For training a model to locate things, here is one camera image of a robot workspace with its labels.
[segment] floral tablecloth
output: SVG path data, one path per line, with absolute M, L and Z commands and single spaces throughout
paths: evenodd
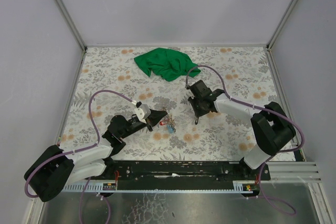
M 142 130 L 127 138 L 126 147 L 114 159 L 130 160 L 192 160 L 238 161 L 256 144 L 252 128 L 231 115 L 209 113 L 195 125 L 195 116 L 187 98 L 185 77 L 167 82 L 160 76 L 146 76 L 133 58 L 154 48 L 88 48 L 67 117 L 61 147 L 78 148 L 95 142 L 96 133 L 88 114 L 88 102 L 93 93 L 111 89 L 133 100 L 148 104 L 152 109 L 166 108 L 176 124 L 176 133 L 166 126 L 153 132 Z M 209 65 L 221 73 L 228 92 L 256 104 L 277 101 L 268 62 L 262 47 L 176 47 L 197 64 Z M 190 84 L 202 79 L 212 90 L 221 88 L 218 77 L 201 69 Z M 121 114 L 129 119 L 134 107 L 111 93 L 96 96 L 93 117 L 102 135 L 111 118 Z M 274 160 L 294 161 L 293 153 L 282 153 Z

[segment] metal floor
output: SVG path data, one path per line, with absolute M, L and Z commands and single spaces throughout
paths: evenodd
M 109 197 L 109 223 L 319 223 L 309 189 L 304 185 L 265 184 L 267 195 L 292 204 L 298 214 L 285 216 L 263 199 L 244 199 L 238 194 L 114 194 Z M 44 205 L 39 224 L 79 223 L 80 193 L 61 193 Z M 283 210 L 287 206 L 279 205 Z M 86 193 L 85 223 L 105 223 L 107 207 L 95 194 Z

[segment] enclosure wall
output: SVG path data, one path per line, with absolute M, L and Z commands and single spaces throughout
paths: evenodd
M 25 171 L 51 144 L 81 50 L 53 0 L 0 0 L 0 218 L 21 223 Z
M 63 0 L 87 45 L 266 44 L 291 0 Z
M 272 50 L 295 120 L 336 206 L 336 1 L 300 0 Z

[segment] leaf pattern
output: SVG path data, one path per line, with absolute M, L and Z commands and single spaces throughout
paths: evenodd
M 62 148 L 79 148 L 97 141 L 88 116 L 88 103 L 100 89 L 121 92 L 127 97 L 147 104 L 151 109 L 166 108 L 172 115 L 176 133 L 166 126 L 156 126 L 153 132 L 144 128 L 126 139 L 125 148 L 114 159 L 132 160 L 228 160 L 238 161 L 256 144 L 252 128 L 232 115 L 210 113 L 195 125 L 195 115 L 185 89 L 185 77 L 166 82 L 160 76 L 148 77 L 133 58 L 154 48 L 88 48 L 79 77 L 66 126 L 61 138 Z M 231 95 L 255 104 L 278 101 L 262 47 L 174 47 L 188 54 L 197 64 L 214 67 L 223 76 Z M 222 88 L 218 77 L 201 69 L 190 84 L 203 80 L 212 90 Z M 114 115 L 129 119 L 134 114 L 132 104 L 110 94 L 97 95 L 92 103 L 93 119 L 100 135 Z M 293 153 L 281 153 L 274 160 L 292 161 Z

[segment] green towel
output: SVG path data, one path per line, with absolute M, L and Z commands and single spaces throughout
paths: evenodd
M 197 64 L 193 63 L 188 55 L 172 49 L 156 48 L 143 55 L 134 58 L 139 68 L 151 76 L 154 74 L 161 75 L 166 81 L 173 81 L 179 76 L 186 76 L 188 71 Z M 189 76 L 194 77 L 200 73 L 199 69 L 194 69 Z

